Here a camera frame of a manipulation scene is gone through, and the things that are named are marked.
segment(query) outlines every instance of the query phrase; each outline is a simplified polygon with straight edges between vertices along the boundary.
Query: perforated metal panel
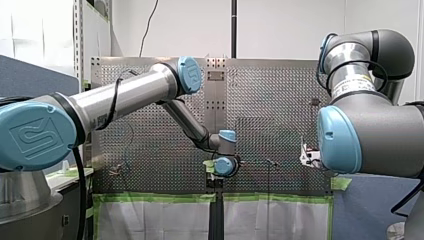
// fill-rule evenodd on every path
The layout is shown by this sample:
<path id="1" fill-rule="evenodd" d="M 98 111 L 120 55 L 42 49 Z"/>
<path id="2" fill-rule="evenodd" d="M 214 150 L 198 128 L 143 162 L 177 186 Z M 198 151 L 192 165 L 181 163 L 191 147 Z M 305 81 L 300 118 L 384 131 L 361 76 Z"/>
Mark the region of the perforated metal panel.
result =
<path id="1" fill-rule="evenodd" d="M 127 69 L 144 73 L 160 60 L 101 58 L 94 63 L 98 67 L 93 68 L 97 72 L 93 79 L 101 81 L 101 85 L 110 84 Z M 201 89 L 197 94 L 182 97 L 200 123 L 204 115 L 203 96 Z M 204 192 L 202 161 L 206 156 L 195 149 L 169 114 L 156 104 L 94 133 L 93 155 L 97 158 L 93 165 L 98 169 L 94 178 L 96 192 Z"/>
<path id="2" fill-rule="evenodd" d="M 299 162 L 301 137 L 317 146 L 316 114 L 327 102 L 315 68 L 315 61 L 227 61 L 227 127 L 236 130 L 237 153 L 246 164 L 225 191 L 320 195 L 330 190 L 328 177 Z M 323 104 L 312 106 L 313 98 Z"/>
<path id="3" fill-rule="evenodd" d="M 146 72 L 159 60 L 162 59 L 100 58 L 93 61 L 92 82 L 113 83 L 124 70 Z M 223 71 L 226 84 L 215 84 L 206 77 L 205 89 L 184 97 L 186 104 L 199 122 L 207 120 L 208 127 L 210 116 L 215 116 L 212 132 L 221 126 L 235 129 L 237 152 L 246 161 L 239 173 L 226 182 L 224 190 L 326 194 L 330 190 L 329 178 L 301 166 L 299 161 L 300 137 L 308 144 L 316 144 L 319 106 L 312 107 L 311 99 L 327 101 L 325 92 L 314 82 L 316 62 L 221 59 L 218 67 L 212 65 L 212 60 L 198 61 L 205 73 Z M 221 105 L 213 103 L 211 96 L 219 98 Z M 210 154 L 196 150 L 160 106 L 150 105 L 94 133 L 92 148 L 93 164 L 98 169 L 96 192 L 205 191 L 202 161 L 209 159 Z M 269 168 L 267 159 L 279 166 Z M 120 174 L 115 175 L 119 165 Z"/>

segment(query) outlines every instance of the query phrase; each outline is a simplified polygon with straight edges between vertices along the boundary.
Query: blue joint cap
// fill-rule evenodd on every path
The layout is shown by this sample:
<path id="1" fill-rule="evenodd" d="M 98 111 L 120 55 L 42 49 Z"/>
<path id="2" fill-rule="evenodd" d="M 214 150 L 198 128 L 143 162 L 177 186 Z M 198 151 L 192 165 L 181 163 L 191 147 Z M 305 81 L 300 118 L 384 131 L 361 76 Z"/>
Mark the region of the blue joint cap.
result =
<path id="1" fill-rule="evenodd" d="M 318 113 L 318 142 L 323 165 L 338 173 L 357 173 L 362 166 L 358 135 L 346 114 L 336 106 Z"/>
<path id="2" fill-rule="evenodd" d="M 237 142 L 236 132 L 233 130 L 220 130 L 218 135 L 227 141 Z"/>
<path id="3" fill-rule="evenodd" d="M 178 77 L 186 94 L 196 93 L 202 86 L 202 72 L 197 61 L 192 57 L 178 59 Z"/>
<path id="4" fill-rule="evenodd" d="M 64 159 L 77 132 L 72 119 L 46 103 L 21 102 L 0 108 L 0 168 L 38 171 Z"/>
<path id="5" fill-rule="evenodd" d="M 233 162 L 226 158 L 220 157 L 215 160 L 215 173 L 220 176 L 228 176 L 234 170 Z"/>

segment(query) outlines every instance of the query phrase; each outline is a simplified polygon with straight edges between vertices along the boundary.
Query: robotic arm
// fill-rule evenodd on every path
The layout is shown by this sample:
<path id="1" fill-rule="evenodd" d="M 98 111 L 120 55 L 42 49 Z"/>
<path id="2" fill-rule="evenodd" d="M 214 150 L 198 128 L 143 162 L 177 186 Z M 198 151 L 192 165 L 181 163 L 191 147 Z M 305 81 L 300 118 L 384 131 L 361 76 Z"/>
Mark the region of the robotic arm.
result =
<path id="1" fill-rule="evenodd" d="M 421 174 L 424 109 L 396 106 L 403 79 L 413 67 L 412 46 L 397 32 L 378 30 L 326 39 L 319 69 L 328 75 L 332 100 L 318 116 L 325 168 L 412 178 Z"/>
<path id="2" fill-rule="evenodd" d="M 37 171 L 53 166 L 84 143 L 91 131 L 151 103 L 162 104 L 198 147 L 234 156 L 233 131 L 210 135 L 183 102 L 174 100 L 201 87 L 202 74 L 193 58 L 157 63 L 148 73 L 121 80 L 70 97 L 53 93 L 0 108 L 0 169 Z M 225 163 L 235 169 L 229 158 Z"/>

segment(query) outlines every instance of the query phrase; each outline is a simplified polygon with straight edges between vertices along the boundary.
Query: white wall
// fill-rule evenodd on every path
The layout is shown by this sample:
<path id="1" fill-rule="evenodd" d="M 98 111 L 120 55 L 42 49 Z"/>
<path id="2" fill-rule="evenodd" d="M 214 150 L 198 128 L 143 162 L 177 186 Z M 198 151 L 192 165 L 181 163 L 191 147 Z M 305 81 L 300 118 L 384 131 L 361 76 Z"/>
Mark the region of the white wall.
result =
<path id="1" fill-rule="evenodd" d="M 112 1 L 112 54 L 138 56 L 155 0 Z M 143 56 L 222 57 L 230 53 L 228 0 L 160 0 Z"/>
<path id="2" fill-rule="evenodd" d="M 416 51 L 400 103 L 424 98 L 424 0 L 239 0 L 239 58 L 317 59 L 329 32 L 389 28 Z M 137 56 L 155 0 L 113 1 L 112 55 Z M 160 0 L 143 56 L 230 56 L 231 0 Z"/>
<path id="3" fill-rule="evenodd" d="M 155 0 L 112 2 L 112 54 L 137 56 Z M 238 57 L 315 59 L 343 32 L 340 0 L 238 1 Z M 230 56 L 231 0 L 160 0 L 143 56 Z"/>
<path id="4" fill-rule="evenodd" d="M 344 32 L 341 0 L 238 2 L 239 58 L 317 59 L 325 35 Z"/>
<path id="5" fill-rule="evenodd" d="M 72 0 L 0 0 L 0 54 L 73 76 L 72 9 Z"/>
<path id="6" fill-rule="evenodd" d="M 91 58 L 111 56 L 110 22 L 88 2 L 83 5 L 83 14 L 84 80 L 91 82 Z"/>

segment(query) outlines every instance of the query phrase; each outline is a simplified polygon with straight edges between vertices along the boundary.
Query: logo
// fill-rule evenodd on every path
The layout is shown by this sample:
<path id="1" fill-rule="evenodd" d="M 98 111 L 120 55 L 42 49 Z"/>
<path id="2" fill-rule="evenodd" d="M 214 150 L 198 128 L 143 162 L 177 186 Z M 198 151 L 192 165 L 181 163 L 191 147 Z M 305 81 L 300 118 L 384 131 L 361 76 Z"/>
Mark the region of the logo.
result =
<path id="1" fill-rule="evenodd" d="M 200 81 L 200 76 L 199 76 L 199 74 L 197 73 L 197 65 L 196 65 L 196 64 L 193 64 L 193 65 L 191 65 L 191 66 L 188 66 L 188 67 L 187 67 L 187 71 L 188 71 L 188 76 L 189 76 L 189 78 L 190 78 L 193 82 L 197 83 L 197 82 L 199 82 L 199 81 Z"/>
<path id="2" fill-rule="evenodd" d="M 49 117 L 13 127 L 9 132 L 21 153 L 28 160 L 63 146 L 59 132 Z"/>

